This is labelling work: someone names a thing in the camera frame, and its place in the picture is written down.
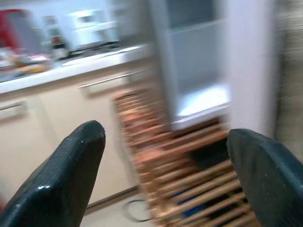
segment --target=baseboard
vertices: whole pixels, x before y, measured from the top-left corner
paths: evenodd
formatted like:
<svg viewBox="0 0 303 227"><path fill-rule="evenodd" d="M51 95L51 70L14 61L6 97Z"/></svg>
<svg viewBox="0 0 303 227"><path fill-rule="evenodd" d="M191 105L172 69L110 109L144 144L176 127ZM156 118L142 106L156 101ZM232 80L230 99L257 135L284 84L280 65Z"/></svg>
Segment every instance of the baseboard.
<svg viewBox="0 0 303 227"><path fill-rule="evenodd" d="M119 202L121 200L124 200L128 197L134 196L138 193L138 188L137 187L133 187L133 188L129 188L126 189L122 192L119 192L115 195L109 196L105 199L99 200L97 202L91 203L87 206L86 208L86 212L84 215L88 215L92 212L95 212L99 209L105 208L107 206L110 206L116 202Z"/></svg>

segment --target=white countertop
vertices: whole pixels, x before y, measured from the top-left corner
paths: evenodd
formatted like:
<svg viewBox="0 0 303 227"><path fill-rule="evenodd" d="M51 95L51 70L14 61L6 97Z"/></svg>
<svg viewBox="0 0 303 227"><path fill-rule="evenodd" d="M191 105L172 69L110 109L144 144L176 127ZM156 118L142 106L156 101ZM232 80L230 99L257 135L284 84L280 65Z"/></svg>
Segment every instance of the white countertop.
<svg viewBox="0 0 303 227"><path fill-rule="evenodd" d="M46 72L33 74L31 76L13 79L0 83L0 94L12 92L28 87L45 84L48 82L60 80L63 78L72 77L86 72L99 70L130 61L139 60L149 56L148 45L138 45L125 48L117 54L107 55L98 59L93 59L88 62L82 62L70 66L58 67Z"/></svg>

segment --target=tile floor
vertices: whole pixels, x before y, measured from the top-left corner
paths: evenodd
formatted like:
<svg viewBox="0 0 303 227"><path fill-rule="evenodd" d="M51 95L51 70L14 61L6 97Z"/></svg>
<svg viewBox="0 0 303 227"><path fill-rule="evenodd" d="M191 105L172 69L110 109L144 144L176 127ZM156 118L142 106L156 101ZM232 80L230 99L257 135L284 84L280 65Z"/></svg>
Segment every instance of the tile floor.
<svg viewBox="0 0 303 227"><path fill-rule="evenodd" d="M141 199L140 195L132 196L84 216L80 227L153 227L154 225L150 221L132 222L123 214L122 206L135 199ZM130 204L129 212L137 219L147 219L149 215L146 208L145 202L136 202Z"/></svg>

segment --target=wooden shoe rack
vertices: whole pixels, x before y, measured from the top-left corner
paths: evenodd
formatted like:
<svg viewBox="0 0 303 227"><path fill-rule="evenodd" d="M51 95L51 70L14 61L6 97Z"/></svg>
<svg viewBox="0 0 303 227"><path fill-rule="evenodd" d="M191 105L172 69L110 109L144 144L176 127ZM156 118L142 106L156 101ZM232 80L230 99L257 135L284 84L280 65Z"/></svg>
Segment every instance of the wooden shoe rack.
<svg viewBox="0 0 303 227"><path fill-rule="evenodd" d="M116 96L114 105L156 226L258 226L231 161L201 170L189 157L227 137L218 119L171 132L139 92Z"/></svg>

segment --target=white cabinet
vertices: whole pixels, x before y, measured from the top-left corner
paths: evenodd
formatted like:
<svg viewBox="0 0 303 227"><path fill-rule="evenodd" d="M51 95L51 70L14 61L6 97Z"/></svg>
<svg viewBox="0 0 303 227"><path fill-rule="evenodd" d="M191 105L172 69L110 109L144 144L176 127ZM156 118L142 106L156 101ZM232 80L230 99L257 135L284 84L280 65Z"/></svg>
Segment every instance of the white cabinet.
<svg viewBox="0 0 303 227"><path fill-rule="evenodd" d="M55 140L34 96L0 98L0 197L4 201L54 151Z"/></svg>
<svg viewBox="0 0 303 227"><path fill-rule="evenodd" d="M106 131L106 147L89 203L93 203L135 186L121 149L118 122L112 98L127 90L126 68L103 70L98 74L59 81L47 86L38 97L51 125L63 140L77 126L97 120Z"/></svg>

